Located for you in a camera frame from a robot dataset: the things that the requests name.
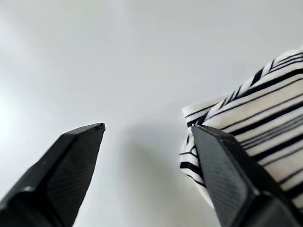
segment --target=white background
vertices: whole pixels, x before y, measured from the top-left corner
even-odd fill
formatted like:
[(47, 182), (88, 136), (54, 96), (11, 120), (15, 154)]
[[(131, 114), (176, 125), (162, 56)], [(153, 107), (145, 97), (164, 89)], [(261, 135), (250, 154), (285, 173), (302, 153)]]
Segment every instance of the white background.
[(2, 0), (0, 197), (62, 133), (105, 122), (77, 227), (216, 227), (178, 169), (181, 108), (303, 43), (300, 0)]

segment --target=striped fabric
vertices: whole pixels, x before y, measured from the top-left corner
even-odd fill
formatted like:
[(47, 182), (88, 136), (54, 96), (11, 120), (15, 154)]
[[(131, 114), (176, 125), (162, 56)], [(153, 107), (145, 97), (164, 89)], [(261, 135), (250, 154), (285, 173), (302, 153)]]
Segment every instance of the striped fabric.
[(180, 168), (210, 205), (191, 133), (193, 123), (235, 136), (303, 210), (303, 48), (275, 58), (228, 96), (185, 107), (183, 113), (188, 136)]

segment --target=white fabric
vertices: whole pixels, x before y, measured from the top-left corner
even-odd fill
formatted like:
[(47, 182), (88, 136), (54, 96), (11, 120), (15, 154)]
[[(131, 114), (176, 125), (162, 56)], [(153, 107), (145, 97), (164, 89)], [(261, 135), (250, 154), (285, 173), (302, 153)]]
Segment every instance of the white fabric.
[(191, 125), (198, 123), (235, 136), (246, 152), (303, 208), (303, 50), (269, 62), (230, 93), (183, 109), (188, 137), (180, 168), (212, 205), (204, 185)]

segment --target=black stripe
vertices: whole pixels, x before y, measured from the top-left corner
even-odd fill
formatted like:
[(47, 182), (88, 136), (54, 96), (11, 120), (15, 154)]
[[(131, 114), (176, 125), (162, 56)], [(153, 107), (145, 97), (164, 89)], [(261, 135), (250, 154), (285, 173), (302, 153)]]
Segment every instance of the black stripe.
[(294, 199), (298, 195), (302, 194), (302, 192), (303, 192), (303, 182), (297, 184), (295, 187), (293, 187), (292, 189), (288, 190), (286, 192), (286, 194), (288, 195), (288, 197), (290, 199)]
[(247, 126), (245, 126), (243, 128), (240, 128), (240, 129), (237, 129), (235, 131), (232, 131), (232, 132), (230, 132), (230, 134), (233, 135), (233, 136), (237, 136), (237, 135), (243, 134), (243, 133), (248, 132), (250, 130), (253, 130), (253, 129), (257, 128), (257, 127), (260, 127), (263, 124), (271, 122), (271, 121), (273, 121), (274, 119), (276, 119), (278, 117), (281, 117), (281, 116), (283, 116), (285, 114), (288, 114), (288, 113), (290, 113), (290, 112), (292, 112), (294, 110), (297, 110), (297, 109), (299, 109), (302, 106), (303, 106), (303, 101), (298, 102), (297, 104), (294, 104), (294, 105), (292, 105), (290, 107), (287, 107), (287, 108), (285, 108), (283, 110), (280, 110), (279, 112), (274, 113), (274, 114), (272, 114), (272, 115), (270, 115), (268, 117), (265, 117), (265, 118), (263, 118), (262, 120), (260, 120), (258, 122), (249, 124), (249, 125), (247, 125)]
[(198, 121), (198, 119), (199, 119), (199, 117), (198, 117), (197, 119), (193, 119), (192, 121), (189, 121), (189, 122), (187, 123), (187, 127), (188, 127), (188, 128), (191, 127), (193, 124), (195, 124), (195, 123)]
[(193, 152), (185, 152), (185, 153), (181, 153), (180, 156), (181, 155), (192, 155), (192, 156), (197, 157), (197, 155), (195, 155)]
[(249, 90), (247, 90), (246, 92), (243, 92), (243, 94), (240, 96), (240, 97), (246, 97), (246, 96), (249, 96), (253, 93), (256, 93), (258, 91), (261, 91), (265, 88), (268, 88), (268, 87), (271, 87), (277, 83), (280, 83), (282, 82), (283, 80), (286, 80), (288, 78), (291, 78), (293, 76), (296, 76), (298, 74), (303, 74), (303, 69), (296, 69), (296, 70), (293, 70), (291, 72), (288, 72), (280, 77), (276, 77), (276, 78), (273, 78), (272, 80), (270, 81), (267, 81), (267, 82), (264, 82), (263, 84), (259, 84), (258, 86), (255, 86), (255, 87), (252, 87), (250, 88)]
[(199, 124), (199, 125), (203, 124), (204, 121), (205, 121), (206, 116), (207, 116), (207, 114), (204, 114), (202, 117), (199, 117), (199, 119), (196, 123)]
[(274, 162), (276, 162), (276, 161), (279, 161), (279, 160), (281, 160), (281, 159), (283, 159), (283, 158), (285, 158), (285, 157), (291, 156), (291, 155), (293, 155), (293, 154), (295, 154), (295, 153), (301, 151), (302, 149), (303, 149), (303, 147), (300, 147), (300, 148), (298, 148), (298, 149), (296, 149), (296, 150), (294, 150), (294, 151), (292, 151), (292, 152), (290, 152), (290, 153), (288, 153), (288, 154), (286, 154), (286, 155), (283, 155), (283, 156), (278, 157), (278, 158), (276, 158), (276, 159), (274, 159), (274, 160), (271, 160), (271, 161), (269, 161), (269, 162), (266, 162), (266, 163), (263, 164), (262, 166), (263, 166), (263, 167), (266, 167), (266, 166), (268, 166), (268, 165), (270, 165), (270, 164), (272, 164), (272, 163), (274, 163)]
[(214, 105), (210, 105), (210, 106), (205, 107), (205, 108), (203, 108), (203, 109), (201, 109), (201, 110), (197, 110), (197, 111), (195, 111), (195, 112), (193, 112), (193, 113), (187, 115), (185, 118), (190, 117), (190, 116), (192, 116), (192, 115), (194, 115), (194, 114), (196, 114), (196, 113), (198, 113), (198, 112), (201, 112), (201, 111), (203, 111), (203, 110), (207, 110), (207, 109), (209, 109), (209, 108), (211, 108), (211, 107), (213, 107), (213, 106), (214, 106)]
[(253, 86), (255, 83), (257, 83), (261, 76), (262, 76), (262, 72), (263, 72), (263, 69), (259, 70), (259, 72), (256, 73), (256, 75), (254, 76), (254, 79), (252, 80), (250, 86)]
[(221, 104), (221, 106), (219, 107), (219, 109), (221, 109), (221, 108), (224, 106), (224, 104), (225, 104), (227, 98), (228, 98), (228, 97), (226, 97), (226, 98), (224, 99), (224, 101), (222, 102), (222, 104)]
[(194, 182), (196, 182), (197, 184), (199, 184), (199, 185), (201, 185), (201, 186), (203, 186), (203, 187), (206, 188), (206, 185), (205, 185), (205, 184), (203, 184), (202, 182), (196, 181), (191, 175), (186, 174), (186, 176), (189, 176), (191, 179), (194, 180)]
[(269, 71), (271, 71), (271, 69), (273, 68), (273, 66), (274, 66), (274, 62), (275, 62), (275, 59), (273, 59), (273, 60), (271, 61)]
[(286, 181), (288, 181), (290, 178), (294, 177), (295, 175), (297, 175), (298, 173), (302, 172), (303, 171), (303, 168), (301, 169), (298, 169), (297, 171), (295, 171), (294, 173), (288, 175), (287, 177), (285, 177), (283, 180), (279, 181), (278, 183), (279, 184), (283, 184), (285, 183)]
[(236, 92), (236, 91), (234, 91), (234, 92), (231, 94), (231, 96), (230, 96), (230, 98), (228, 99), (227, 103), (230, 103), (230, 102), (233, 100), (233, 96), (234, 96), (235, 92)]
[(193, 152), (193, 149), (196, 149), (195, 145), (190, 149), (190, 152)]
[(249, 101), (246, 101), (246, 102), (240, 103), (240, 104), (238, 104), (238, 105), (235, 105), (235, 106), (233, 106), (233, 107), (231, 107), (231, 108), (228, 108), (228, 109), (226, 109), (226, 110), (223, 110), (223, 111), (221, 111), (221, 112), (219, 112), (219, 113), (216, 113), (216, 114), (214, 114), (213, 116), (211, 116), (209, 119), (211, 119), (211, 118), (213, 118), (213, 117), (215, 117), (215, 116), (217, 116), (217, 115), (220, 115), (220, 114), (222, 114), (222, 113), (224, 113), (224, 112), (227, 112), (227, 111), (229, 111), (229, 110), (235, 109), (235, 108), (237, 108), (237, 107), (239, 107), (239, 106), (242, 106), (242, 105), (245, 105), (245, 104), (250, 103), (250, 102), (252, 102), (252, 101), (255, 101), (255, 100), (257, 100), (257, 99), (259, 99), (259, 98), (262, 98), (262, 97), (264, 97), (264, 96), (267, 96), (267, 95), (269, 95), (269, 94), (271, 94), (271, 93), (274, 93), (274, 92), (276, 92), (276, 91), (279, 91), (279, 90), (281, 90), (281, 89), (283, 89), (283, 88), (285, 88), (285, 87), (287, 87), (287, 86), (289, 86), (289, 85), (291, 85), (291, 84), (293, 84), (293, 83), (295, 83), (295, 82), (297, 82), (297, 81), (300, 81), (300, 80), (303, 80), (303, 78), (300, 78), (300, 79), (297, 79), (297, 80), (295, 80), (295, 81), (292, 81), (292, 82), (290, 82), (290, 83), (288, 83), (288, 84), (286, 84), (286, 85), (283, 85), (282, 87), (279, 87), (279, 88), (277, 88), (277, 89), (275, 89), (275, 90), (272, 90), (272, 91), (270, 91), (270, 92), (268, 92), (268, 93), (265, 93), (265, 94), (263, 94), (263, 95), (261, 95), (261, 96), (258, 96), (258, 97), (256, 97), (256, 98), (253, 98), (253, 99), (249, 100)]
[(289, 63), (289, 64), (287, 64), (287, 65), (283, 65), (283, 66), (281, 66), (281, 67), (275, 67), (275, 68), (272, 69), (269, 73), (275, 72), (275, 71), (277, 71), (277, 70), (283, 69), (283, 68), (285, 68), (285, 67), (287, 67), (287, 66), (290, 66), (290, 65), (292, 65), (292, 64), (300, 63), (300, 62), (303, 62), (303, 59), (297, 60), (297, 61), (294, 61), (294, 62), (291, 62), (291, 63)]
[(253, 137), (250, 137), (249, 139), (243, 140), (240, 143), (241, 143), (241, 145), (246, 146), (246, 145), (250, 144), (251, 141), (255, 142), (255, 141), (258, 140), (259, 137), (264, 137), (264, 136), (270, 135), (272, 133), (275, 133), (277, 130), (280, 130), (281, 128), (282, 129), (285, 128), (285, 125), (286, 126), (293, 125), (294, 123), (297, 123), (298, 121), (300, 121), (302, 118), (303, 118), (303, 116), (299, 115), (299, 116), (297, 116), (295, 118), (292, 118), (292, 119), (284, 122), (283, 124), (280, 124), (280, 125), (272, 128), (272, 129), (270, 129), (270, 130), (266, 130), (263, 133), (260, 133), (256, 136), (253, 136)]
[(204, 179), (201, 169), (190, 162), (181, 162), (180, 169), (190, 169), (194, 173), (198, 174), (202, 179)]
[(290, 58), (295, 57), (295, 56), (298, 56), (298, 55), (302, 55), (302, 56), (303, 56), (303, 53), (300, 52), (300, 53), (296, 53), (296, 54), (294, 54), (294, 55), (290, 55), (290, 56), (288, 56), (287, 58), (284, 58), (284, 59), (280, 60), (278, 63), (281, 63), (281, 62), (283, 62), (283, 61), (285, 61), (285, 60), (287, 60), (287, 59), (290, 59)]
[(270, 156), (270, 155), (272, 155), (272, 154), (274, 154), (274, 153), (277, 153), (277, 152), (279, 152), (280, 150), (282, 150), (282, 149), (284, 149), (284, 148), (287, 148), (287, 147), (289, 147), (289, 146), (291, 146), (291, 145), (293, 145), (293, 144), (299, 142), (299, 141), (302, 140), (302, 139), (303, 139), (303, 134), (300, 134), (300, 135), (298, 135), (298, 136), (295, 136), (295, 137), (293, 137), (293, 138), (291, 138), (291, 139), (289, 139), (289, 140), (287, 140), (287, 141), (285, 141), (285, 142), (283, 142), (283, 143), (280, 143), (280, 144), (278, 144), (278, 145), (276, 145), (276, 146), (274, 146), (274, 147), (271, 147), (271, 148), (269, 148), (269, 149), (267, 149), (267, 150), (265, 150), (265, 151), (263, 151), (263, 152), (261, 152), (261, 153), (259, 153), (259, 154), (257, 154), (257, 155), (253, 155), (253, 156), (251, 156), (251, 157), (252, 157), (256, 162), (258, 162), (258, 161), (260, 161), (260, 160), (266, 158), (267, 156)]
[(235, 98), (234, 98), (234, 99), (237, 99), (240, 90), (241, 90), (241, 87), (238, 88), (238, 90), (237, 90), (237, 92), (236, 92), (236, 95), (235, 95)]
[(289, 63), (289, 62), (295, 61), (295, 60), (297, 60), (297, 59), (302, 59), (302, 58), (303, 58), (303, 56), (300, 56), (300, 57), (296, 57), (296, 58), (289, 59), (289, 60), (284, 61), (284, 62), (281, 62), (281, 63), (279, 62), (279, 64), (277, 64), (277, 65), (274, 67), (274, 69), (277, 68), (277, 67), (279, 67), (279, 66), (281, 66), (281, 65), (284, 65), (285, 63)]
[(242, 119), (242, 120), (240, 120), (240, 121), (237, 121), (237, 122), (235, 122), (235, 123), (229, 124), (229, 125), (227, 125), (227, 126), (221, 128), (221, 130), (225, 130), (225, 129), (227, 129), (227, 128), (229, 128), (229, 127), (232, 127), (232, 126), (234, 126), (234, 125), (236, 125), (236, 124), (242, 123), (242, 122), (244, 122), (244, 121), (246, 121), (246, 120), (248, 120), (248, 119), (250, 119), (250, 118), (253, 118), (253, 117), (255, 117), (255, 116), (258, 116), (258, 115), (261, 114), (261, 113), (264, 113), (264, 112), (266, 112), (266, 111), (268, 111), (268, 110), (270, 110), (270, 109), (272, 109), (272, 108), (275, 108), (275, 107), (277, 107), (277, 106), (279, 106), (279, 105), (281, 105), (281, 104), (284, 104), (284, 103), (287, 103), (287, 102), (289, 102), (289, 101), (291, 101), (291, 100), (294, 100), (294, 99), (296, 99), (296, 98), (298, 98), (298, 97), (300, 97), (300, 96), (303, 96), (303, 93), (301, 93), (301, 94), (299, 94), (299, 95), (297, 95), (297, 96), (294, 96), (294, 97), (292, 97), (292, 98), (290, 98), (290, 99), (287, 99), (287, 100), (285, 100), (285, 101), (283, 101), (283, 102), (281, 102), (281, 103), (279, 103), (279, 104), (276, 104), (276, 105), (273, 105), (273, 106), (271, 106), (271, 107), (269, 107), (269, 108), (266, 108), (266, 109), (264, 109), (264, 110), (262, 110), (262, 111), (260, 111), (260, 112), (257, 112), (257, 113), (255, 113), (255, 114), (253, 114), (253, 115), (251, 115), (251, 116), (249, 116), (249, 117), (247, 117), (247, 118), (244, 118), (244, 119)]
[(248, 150), (248, 149), (253, 148), (253, 147), (255, 147), (255, 146), (257, 146), (257, 145), (259, 145), (259, 144), (261, 144), (265, 141), (271, 140), (271, 139), (273, 139), (273, 138), (275, 138), (279, 135), (282, 135), (287, 131), (296, 129), (296, 128), (300, 127), (302, 124), (303, 124), (303, 121), (302, 121), (302, 116), (301, 116), (301, 118), (299, 120), (297, 120), (295, 122), (292, 122), (291, 124), (285, 123), (285, 124), (283, 124), (284, 127), (282, 127), (282, 128), (277, 127), (277, 130), (275, 130), (272, 133), (269, 133), (265, 137), (259, 138), (258, 140), (254, 140), (254, 141), (249, 142), (249, 143), (247, 143), (245, 145), (242, 145), (242, 146), (245, 150)]

